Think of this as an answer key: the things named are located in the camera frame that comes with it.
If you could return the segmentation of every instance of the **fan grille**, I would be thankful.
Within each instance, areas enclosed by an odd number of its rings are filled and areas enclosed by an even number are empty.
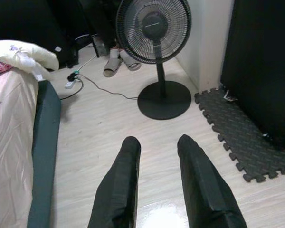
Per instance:
[[[156,59],[153,41],[143,33],[143,19],[158,12],[168,24],[160,39],[161,59]],[[168,61],[186,44],[191,29],[191,14],[186,0],[123,0],[116,19],[117,36],[122,47],[136,60],[148,64]]]

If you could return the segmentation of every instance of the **white wall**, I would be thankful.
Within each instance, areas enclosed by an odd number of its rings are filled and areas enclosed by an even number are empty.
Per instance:
[[[233,0],[188,0],[192,31],[177,56],[199,91],[219,86]]]

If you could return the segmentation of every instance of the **bed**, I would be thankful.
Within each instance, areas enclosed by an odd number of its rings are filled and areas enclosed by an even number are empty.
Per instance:
[[[0,74],[0,227],[50,226],[60,110],[49,81]]]

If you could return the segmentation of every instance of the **electric fan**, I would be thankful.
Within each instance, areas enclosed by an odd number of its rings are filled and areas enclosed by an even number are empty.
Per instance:
[[[163,69],[163,62],[175,57],[188,40],[191,13],[186,0],[123,0],[116,30],[131,57],[157,66],[158,82],[138,97],[141,112],[152,119],[168,120],[187,111],[190,91],[180,83],[166,81]]]

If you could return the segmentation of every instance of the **mattress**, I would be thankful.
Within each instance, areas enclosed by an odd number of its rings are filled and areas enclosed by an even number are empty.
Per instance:
[[[18,69],[0,75],[0,227],[27,225],[37,94],[32,75]]]

